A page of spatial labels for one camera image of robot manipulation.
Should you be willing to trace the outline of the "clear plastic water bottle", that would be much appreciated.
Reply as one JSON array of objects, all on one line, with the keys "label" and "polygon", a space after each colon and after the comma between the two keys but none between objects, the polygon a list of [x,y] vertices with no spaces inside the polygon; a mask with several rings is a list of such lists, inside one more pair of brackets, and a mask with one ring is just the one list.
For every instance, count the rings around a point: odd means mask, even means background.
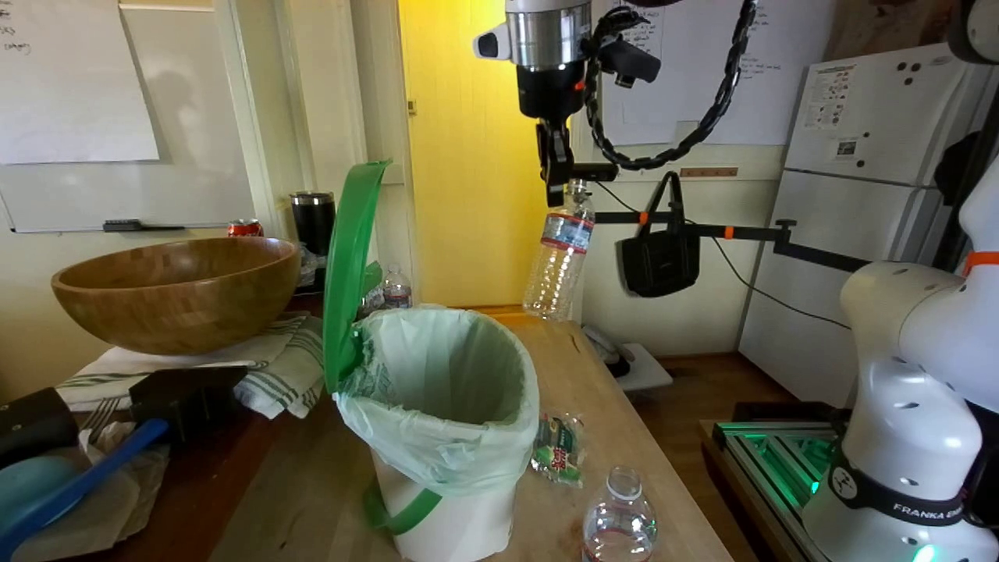
[{"label": "clear plastic water bottle", "polygon": [[525,313],[556,322],[571,320],[596,218],[588,182],[572,179],[563,195],[563,206],[546,215],[539,252],[522,299]]}]

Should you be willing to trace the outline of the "small clear water bottle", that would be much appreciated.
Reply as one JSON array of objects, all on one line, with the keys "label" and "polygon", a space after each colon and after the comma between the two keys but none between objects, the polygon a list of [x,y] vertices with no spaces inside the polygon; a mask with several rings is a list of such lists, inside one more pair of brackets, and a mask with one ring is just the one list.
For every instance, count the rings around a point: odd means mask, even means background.
[{"label": "small clear water bottle", "polygon": [[413,288],[399,265],[390,265],[382,278],[382,309],[413,307]]}]

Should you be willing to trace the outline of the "green bin lid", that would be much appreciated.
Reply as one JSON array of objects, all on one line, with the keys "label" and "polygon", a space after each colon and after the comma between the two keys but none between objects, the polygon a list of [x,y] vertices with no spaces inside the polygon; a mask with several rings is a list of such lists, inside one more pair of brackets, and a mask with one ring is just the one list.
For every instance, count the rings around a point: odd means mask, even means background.
[{"label": "green bin lid", "polygon": [[359,363],[361,352],[354,341],[353,324],[364,288],[365,268],[379,189],[392,160],[354,165],[347,172],[327,260],[322,302],[322,360],[325,388],[335,394],[340,380]]}]

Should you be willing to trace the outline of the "pale green bin liner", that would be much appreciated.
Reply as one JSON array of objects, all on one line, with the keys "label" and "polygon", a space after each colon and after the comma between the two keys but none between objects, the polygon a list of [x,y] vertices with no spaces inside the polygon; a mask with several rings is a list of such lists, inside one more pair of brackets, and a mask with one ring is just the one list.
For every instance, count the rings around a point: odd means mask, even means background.
[{"label": "pale green bin liner", "polygon": [[440,496],[517,484],[538,433],[531,355],[469,310],[375,313],[347,329],[353,358],[332,395],[343,423],[386,465]]}]

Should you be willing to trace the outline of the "clear bottle with white cap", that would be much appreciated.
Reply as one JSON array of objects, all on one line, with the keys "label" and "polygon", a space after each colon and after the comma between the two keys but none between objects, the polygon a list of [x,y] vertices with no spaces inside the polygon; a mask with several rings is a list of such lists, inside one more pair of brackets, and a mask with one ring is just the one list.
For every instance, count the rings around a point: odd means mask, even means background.
[{"label": "clear bottle with white cap", "polygon": [[586,510],[581,562],[650,562],[656,524],[656,510],[638,471],[614,466]]}]

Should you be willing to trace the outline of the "white bin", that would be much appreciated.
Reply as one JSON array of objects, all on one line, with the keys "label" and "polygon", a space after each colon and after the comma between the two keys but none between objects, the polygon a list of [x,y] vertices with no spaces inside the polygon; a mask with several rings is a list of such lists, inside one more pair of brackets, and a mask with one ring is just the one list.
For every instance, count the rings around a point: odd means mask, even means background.
[{"label": "white bin", "polygon": [[478,562],[506,549],[518,481],[475,495],[440,496],[371,453],[375,477],[361,505],[371,526],[392,536],[402,558]]}]

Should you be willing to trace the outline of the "yellow door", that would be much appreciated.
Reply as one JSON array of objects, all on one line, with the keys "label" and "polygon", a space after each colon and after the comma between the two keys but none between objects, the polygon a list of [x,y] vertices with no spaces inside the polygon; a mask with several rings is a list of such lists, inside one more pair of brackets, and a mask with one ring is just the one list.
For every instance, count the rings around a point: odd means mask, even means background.
[{"label": "yellow door", "polygon": [[421,301],[520,308],[547,213],[515,68],[472,53],[503,0],[399,0]]}]

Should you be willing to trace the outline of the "black hanging bag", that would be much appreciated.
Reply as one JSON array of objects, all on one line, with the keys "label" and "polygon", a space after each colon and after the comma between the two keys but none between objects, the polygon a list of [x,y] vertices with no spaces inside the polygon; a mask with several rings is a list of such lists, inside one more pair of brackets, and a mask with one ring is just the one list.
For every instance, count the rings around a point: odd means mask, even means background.
[{"label": "black hanging bag", "polygon": [[[664,230],[652,231],[654,213],[670,190],[670,217]],[[696,284],[702,242],[684,230],[681,178],[668,171],[653,191],[646,210],[638,215],[638,231],[617,242],[618,271],[625,290],[642,298],[664,297]]]}]

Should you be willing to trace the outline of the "black tumbler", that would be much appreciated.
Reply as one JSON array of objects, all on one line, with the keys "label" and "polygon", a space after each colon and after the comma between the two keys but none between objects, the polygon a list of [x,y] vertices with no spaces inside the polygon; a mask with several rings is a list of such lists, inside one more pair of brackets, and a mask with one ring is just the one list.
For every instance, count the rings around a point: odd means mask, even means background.
[{"label": "black tumbler", "polygon": [[290,210],[295,220],[297,239],[321,257],[328,256],[336,220],[334,194],[297,192],[290,195]]}]

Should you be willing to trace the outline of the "printed sheet on refrigerator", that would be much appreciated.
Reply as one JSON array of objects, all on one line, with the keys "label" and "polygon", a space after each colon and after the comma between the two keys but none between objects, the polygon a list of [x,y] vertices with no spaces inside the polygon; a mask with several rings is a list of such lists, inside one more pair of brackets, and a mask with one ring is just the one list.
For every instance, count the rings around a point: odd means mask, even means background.
[{"label": "printed sheet on refrigerator", "polygon": [[816,67],[810,71],[805,89],[803,127],[806,130],[835,130],[847,107],[851,82],[857,65]]}]

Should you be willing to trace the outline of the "white floor scale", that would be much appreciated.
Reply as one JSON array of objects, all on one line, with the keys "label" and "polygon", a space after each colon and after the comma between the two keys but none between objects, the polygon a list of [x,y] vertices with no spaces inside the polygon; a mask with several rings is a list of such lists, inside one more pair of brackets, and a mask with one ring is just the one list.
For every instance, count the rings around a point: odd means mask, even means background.
[{"label": "white floor scale", "polygon": [[582,325],[585,337],[625,393],[667,387],[671,374],[642,345],[618,343],[592,325]]}]

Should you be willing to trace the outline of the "white refrigerator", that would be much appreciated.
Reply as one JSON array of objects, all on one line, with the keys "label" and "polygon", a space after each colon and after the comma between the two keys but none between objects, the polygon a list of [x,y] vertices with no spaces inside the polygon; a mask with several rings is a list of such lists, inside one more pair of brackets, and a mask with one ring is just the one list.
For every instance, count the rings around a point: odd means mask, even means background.
[{"label": "white refrigerator", "polygon": [[820,62],[804,74],[739,352],[795,398],[844,406],[856,377],[840,306],[866,263],[930,265],[999,68],[947,44]]}]

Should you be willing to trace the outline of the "whiteboard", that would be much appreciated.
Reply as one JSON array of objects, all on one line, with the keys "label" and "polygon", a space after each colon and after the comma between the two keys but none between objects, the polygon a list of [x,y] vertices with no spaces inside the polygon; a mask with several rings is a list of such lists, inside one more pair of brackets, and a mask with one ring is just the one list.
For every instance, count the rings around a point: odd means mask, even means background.
[{"label": "whiteboard", "polygon": [[202,228],[252,217],[214,9],[118,3],[159,159],[0,165],[0,216],[17,233],[97,231],[112,219]]}]

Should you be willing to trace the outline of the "crumpled green wrapper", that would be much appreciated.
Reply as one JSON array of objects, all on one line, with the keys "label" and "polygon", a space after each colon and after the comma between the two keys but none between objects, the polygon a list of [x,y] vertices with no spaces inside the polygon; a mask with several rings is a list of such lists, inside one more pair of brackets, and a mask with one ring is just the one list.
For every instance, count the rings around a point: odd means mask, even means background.
[{"label": "crumpled green wrapper", "polygon": [[542,412],[529,466],[550,482],[584,487],[584,423],[568,414]]}]

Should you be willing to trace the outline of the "striped white kitchen towel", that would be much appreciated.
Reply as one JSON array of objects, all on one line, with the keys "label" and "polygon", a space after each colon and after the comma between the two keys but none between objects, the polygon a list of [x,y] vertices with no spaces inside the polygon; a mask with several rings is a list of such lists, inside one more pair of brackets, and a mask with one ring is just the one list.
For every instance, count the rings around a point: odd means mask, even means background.
[{"label": "striped white kitchen towel", "polygon": [[270,420],[285,411],[304,418],[325,388],[322,321],[308,313],[283,315],[259,335],[203,355],[150,355],[114,347],[55,389],[72,412],[91,412],[104,402],[126,411],[130,388],[155,371],[222,366],[247,368],[234,391],[240,404]]}]

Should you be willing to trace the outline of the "wooden bowl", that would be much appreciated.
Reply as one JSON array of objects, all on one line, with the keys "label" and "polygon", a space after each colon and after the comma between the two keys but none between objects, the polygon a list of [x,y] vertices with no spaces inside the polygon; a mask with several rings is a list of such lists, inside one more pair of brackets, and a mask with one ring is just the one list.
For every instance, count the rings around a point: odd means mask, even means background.
[{"label": "wooden bowl", "polygon": [[142,354],[201,355],[263,332],[292,299],[300,248],[265,237],[139,247],[57,271],[56,300],[86,332]]}]

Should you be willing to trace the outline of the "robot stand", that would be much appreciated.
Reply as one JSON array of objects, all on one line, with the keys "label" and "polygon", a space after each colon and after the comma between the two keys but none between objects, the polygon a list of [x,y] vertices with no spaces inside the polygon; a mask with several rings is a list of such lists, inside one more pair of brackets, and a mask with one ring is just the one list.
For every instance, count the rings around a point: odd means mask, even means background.
[{"label": "robot stand", "polygon": [[829,562],[802,515],[850,416],[821,402],[741,402],[729,420],[700,422],[709,476],[760,562]]}]

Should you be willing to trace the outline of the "black whiteboard eraser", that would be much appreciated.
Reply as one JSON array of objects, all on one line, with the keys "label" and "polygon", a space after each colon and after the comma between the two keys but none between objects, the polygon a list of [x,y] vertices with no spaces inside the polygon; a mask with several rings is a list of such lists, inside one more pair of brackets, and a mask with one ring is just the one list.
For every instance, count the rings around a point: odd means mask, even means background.
[{"label": "black whiteboard eraser", "polygon": [[184,231],[183,225],[150,224],[140,219],[112,219],[102,224],[104,233],[143,233]]}]

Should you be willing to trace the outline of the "black block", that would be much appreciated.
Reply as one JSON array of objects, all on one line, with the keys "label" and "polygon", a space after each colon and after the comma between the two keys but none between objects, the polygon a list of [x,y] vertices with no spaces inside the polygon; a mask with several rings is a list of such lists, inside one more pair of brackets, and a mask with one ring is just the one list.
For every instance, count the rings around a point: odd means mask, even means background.
[{"label": "black block", "polygon": [[139,425],[162,421],[157,443],[187,443],[238,416],[235,389],[246,374],[243,365],[158,370],[129,388],[129,413]]}]

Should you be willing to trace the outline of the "large white paper sheet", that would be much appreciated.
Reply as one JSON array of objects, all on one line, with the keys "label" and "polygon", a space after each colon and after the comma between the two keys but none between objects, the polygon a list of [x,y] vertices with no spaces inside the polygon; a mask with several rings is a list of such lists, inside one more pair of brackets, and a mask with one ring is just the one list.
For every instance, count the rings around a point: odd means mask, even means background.
[{"label": "large white paper sheet", "polygon": [[0,165],[159,157],[118,0],[0,0]]}]

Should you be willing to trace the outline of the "silver fork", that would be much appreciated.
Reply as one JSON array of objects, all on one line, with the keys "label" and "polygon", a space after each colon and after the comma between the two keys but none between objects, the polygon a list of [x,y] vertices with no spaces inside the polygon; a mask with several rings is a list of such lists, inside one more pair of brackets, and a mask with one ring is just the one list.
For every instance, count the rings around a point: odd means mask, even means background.
[{"label": "silver fork", "polygon": [[104,429],[120,418],[121,403],[122,397],[100,399],[82,424],[82,429],[87,431],[88,445],[96,444]]}]

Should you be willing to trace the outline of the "crumpled white paper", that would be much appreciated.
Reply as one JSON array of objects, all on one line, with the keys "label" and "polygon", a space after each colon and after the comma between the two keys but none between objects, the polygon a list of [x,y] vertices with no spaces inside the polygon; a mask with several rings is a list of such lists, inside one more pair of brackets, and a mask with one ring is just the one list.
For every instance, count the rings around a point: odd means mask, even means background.
[{"label": "crumpled white paper", "polygon": [[[81,474],[105,459],[140,425],[114,421],[94,445],[87,444],[88,432],[82,430],[78,444],[41,456],[66,457]],[[57,562],[102,552],[142,530],[159,492],[168,455],[168,446],[157,442],[142,450],[75,507],[23,542],[11,562]]]}]

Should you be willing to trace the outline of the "blue plastic utensil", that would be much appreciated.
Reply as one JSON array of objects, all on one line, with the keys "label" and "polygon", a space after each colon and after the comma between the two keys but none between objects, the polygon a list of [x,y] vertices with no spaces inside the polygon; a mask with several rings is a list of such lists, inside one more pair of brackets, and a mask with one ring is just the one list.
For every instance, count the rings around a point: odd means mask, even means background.
[{"label": "blue plastic utensil", "polygon": [[0,532],[0,562],[11,562],[14,553],[23,542],[75,507],[107,477],[122,468],[154,441],[163,437],[169,428],[170,424],[164,419],[147,420],[132,431],[128,438],[105,459],[72,477],[55,491],[43,495],[40,503],[29,508],[25,514],[15,517],[13,522]]}]

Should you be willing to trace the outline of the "black box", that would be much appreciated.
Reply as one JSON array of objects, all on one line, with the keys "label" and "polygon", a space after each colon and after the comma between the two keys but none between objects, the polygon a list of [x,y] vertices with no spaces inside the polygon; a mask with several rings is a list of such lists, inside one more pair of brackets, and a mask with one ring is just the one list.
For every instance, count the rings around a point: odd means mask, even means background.
[{"label": "black box", "polygon": [[76,420],[54,387],[0,404],[0,470],[77,443]]}]

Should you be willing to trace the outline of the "teal bowl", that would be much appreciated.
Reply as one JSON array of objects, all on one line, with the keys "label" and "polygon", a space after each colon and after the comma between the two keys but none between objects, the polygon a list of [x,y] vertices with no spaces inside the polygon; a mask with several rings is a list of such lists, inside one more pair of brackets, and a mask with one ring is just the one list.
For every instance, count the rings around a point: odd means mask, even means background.
[{"label": "teal bowl", "polygon": [[0,535],[78,474],[76,464],[62,456],[32,457],[0,469]]}]

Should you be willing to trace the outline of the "white wall poster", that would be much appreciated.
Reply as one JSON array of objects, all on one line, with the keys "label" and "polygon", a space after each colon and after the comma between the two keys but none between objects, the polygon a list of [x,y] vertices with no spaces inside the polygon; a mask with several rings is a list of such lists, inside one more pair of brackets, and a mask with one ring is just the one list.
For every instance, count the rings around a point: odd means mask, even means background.
[{"label": "white wall poster", "polygon": [[[631,88],[603,76],[604,133],[617,146],[671,144],[697,123],[724,76],[742,0],[680,0],[642,8],[645,22],[624,38],[659,57],[659,76]],[[740,60],[731,105],[707,142],[784,145],[804,72],[819,62],[834,22],[836,0],[759,0]]]}]

